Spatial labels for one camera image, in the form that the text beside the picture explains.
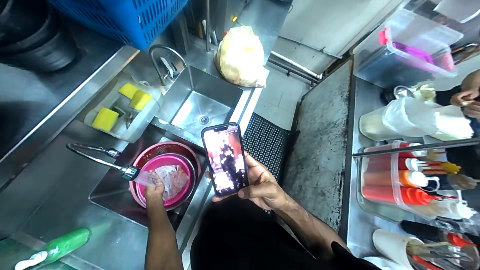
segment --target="white paper cup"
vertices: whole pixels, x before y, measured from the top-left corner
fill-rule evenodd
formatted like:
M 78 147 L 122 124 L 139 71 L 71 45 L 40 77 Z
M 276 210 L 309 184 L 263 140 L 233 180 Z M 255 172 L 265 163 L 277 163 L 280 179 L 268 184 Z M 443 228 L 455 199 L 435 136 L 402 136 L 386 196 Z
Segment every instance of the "white paper cup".
M 407 243 L 423 244 L 423 242 L 413 236 L 392 233 L 386 230 L 378 229 L 373 232 L 373 245 L 382 255 L 392 261 L 414 270 L 408 262 Z

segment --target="sink basin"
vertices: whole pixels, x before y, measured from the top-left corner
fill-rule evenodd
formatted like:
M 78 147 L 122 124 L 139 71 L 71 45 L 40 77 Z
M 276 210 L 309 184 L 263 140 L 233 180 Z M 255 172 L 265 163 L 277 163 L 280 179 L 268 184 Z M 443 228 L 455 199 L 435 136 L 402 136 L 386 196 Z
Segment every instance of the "sink basin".
M 206 163 L 204 162 L 205 154 L 202 148 L 154 125 L 148 125 L 142 136 L 135 143 L 128 144 L 120 156 L 116 159 L 115 164 L 120 166 L 132 165 L 140 153 L 142 153 L 149 146 L 158 143 L 163 137 L 166 137 L 172 141 L 183 143 L 190 147 L 197 155 L 200 164 L 204 164 L 201 168 L 201 173 L 204 173 L 206 169 Z M 177 230 L 181 219 L 185 215 L 185 211 L 187 210 L 191 199 L 195 194 L 199 182 L 199 179 L 197 179 L 193 192 L 186 202 L 167 212 L 168 219 L 172 223 L 174 230 Z M 129 191 L 128 181 L 121 177 L 121 174 L 118 170 L 109 170 L 92 191 L 89 199 L 91 202 L 101 207 L 116 212 L 145 227 L 147 226 L 148 219 L 146 215 L 146 209 L 138 205 L 138 203 L 133 199 L 132 194 Z
M 200 137 L 202 129 L 228 123 L 243 91 L 192 66 L 171 85 L 158 118 Z

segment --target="black pot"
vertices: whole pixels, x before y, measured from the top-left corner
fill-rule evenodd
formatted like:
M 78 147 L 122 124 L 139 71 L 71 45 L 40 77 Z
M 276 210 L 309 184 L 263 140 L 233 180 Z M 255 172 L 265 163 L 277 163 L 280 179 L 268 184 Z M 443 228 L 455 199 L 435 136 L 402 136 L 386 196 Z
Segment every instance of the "black pot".
M 60 17 L 55 9 L 48 7 L 48 15 L 42 26 L 31 36 L 11 43 L 6 46 L 0 46 L 0 55 L 17 54 L 33 50 L 51 40 L 60 30 Z
M 23 40 L 39 30 L 47 19 L 45 0 L 2 0 L 0 46 Z
M 38 72 L 52 72 L 71 63 L 78 48 L 66 29 L 61 29 L 44 45 L 22 53 L 1 55 L 0 62 Z

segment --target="phone screen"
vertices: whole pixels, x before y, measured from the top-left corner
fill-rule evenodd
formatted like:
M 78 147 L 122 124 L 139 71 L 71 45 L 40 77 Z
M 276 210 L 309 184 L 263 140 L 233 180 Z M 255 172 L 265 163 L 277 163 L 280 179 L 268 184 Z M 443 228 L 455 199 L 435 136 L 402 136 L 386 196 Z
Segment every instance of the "phone screen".
M 215 191 L 220 196 L 248 186 L 247 170 L 238 125 L 231 123 L 203 133 Z

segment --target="blue plastic basket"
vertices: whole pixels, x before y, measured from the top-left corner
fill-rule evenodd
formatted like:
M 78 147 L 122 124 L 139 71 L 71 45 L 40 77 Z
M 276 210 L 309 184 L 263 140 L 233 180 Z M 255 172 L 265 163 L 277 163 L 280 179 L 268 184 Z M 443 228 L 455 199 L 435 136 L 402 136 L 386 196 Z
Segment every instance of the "blue plastic basket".
M 49 0 L 83 25 L 144 50 L 188 0 Z

